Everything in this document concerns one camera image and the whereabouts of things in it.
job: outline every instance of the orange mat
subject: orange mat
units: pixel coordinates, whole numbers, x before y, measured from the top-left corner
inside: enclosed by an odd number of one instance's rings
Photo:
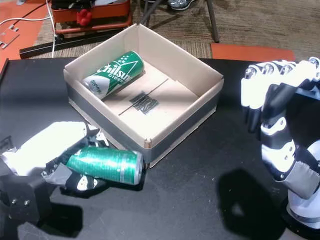
[[[294,61],[296,59],[291,50],[265,46],[241,46],[211,43],[211,51],[213,59],[254,62],[267,62],[272,60]]]
[[[23,5],[16,5],[16,0],[10,2],[0,3],[0,22],[11,18],[21,18],[36,7],[45,3],[46,0],[27,0]],[[26,18],[28,19],[42,19],[46,16],[48,10],[46,5],[40,7]],[[5,22],[0,25],[0,33],[3,33],[15,20]],[[43,21],[19,21],[16,28],[19,28],[18,36],[5,49],[0,48],[0,71],[5,63],[6,58],[10,60],[20,59],[19,50],[31,47],[35,44]]]

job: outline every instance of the table surface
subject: table surface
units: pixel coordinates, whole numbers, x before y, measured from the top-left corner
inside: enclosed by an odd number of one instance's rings
[[[0,88],[0,139],[11,135],[19,147],[52,122],[83,121],[68,104],[63,68],[71,60],[9,62]],[[278,239],[287,191],[265,169],[240,108],[240,79],[250,62],[203,61],[224,74],[217,111],[147,171],[143,189],[114,185],[80,198],[57,188],[52,217],[40,228],[12,221],[6,239]]]

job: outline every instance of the brown carpet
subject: brown carpet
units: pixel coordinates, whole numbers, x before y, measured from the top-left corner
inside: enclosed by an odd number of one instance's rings
[[[221,43],[289,49],[298,60],[320,56],[319,0],[213,0],[213,4]],[[142,11],[133,0],[133,22],[139,21]],[[161,5],[151,15],[148,27],[195,57],[212,56],[205,0],[196,0],[189,9],[178,12]],[[37,44],[50,42],[52,37],[50,21],[46,20]],[[77,57],[96,45],[56,51],[55,56]],[[50,57],[50,53],[37,56],[45,57]]]

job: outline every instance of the green can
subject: green can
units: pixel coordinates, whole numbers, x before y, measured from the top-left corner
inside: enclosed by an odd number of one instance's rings
[[[83,175],[137,185],[142,176],[143,157],[139,152],[88,146],[72,155],[66,165]]]
[[[134,51],[128,51],[83,79],[82,83],[99,99],[103,99],[141,74],[144,68],[141,57]]]

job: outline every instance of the open cardboard box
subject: open cardboard box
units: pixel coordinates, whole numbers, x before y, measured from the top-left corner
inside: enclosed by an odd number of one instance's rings
[[[81,84],[128,51],[141,56],[144,73],[126,87],[100,100]],[[141,152],[151,167],[215,112],[224,82],[216,70],[141,24],[91,49],[63,72],[70,104],[117,148]]]

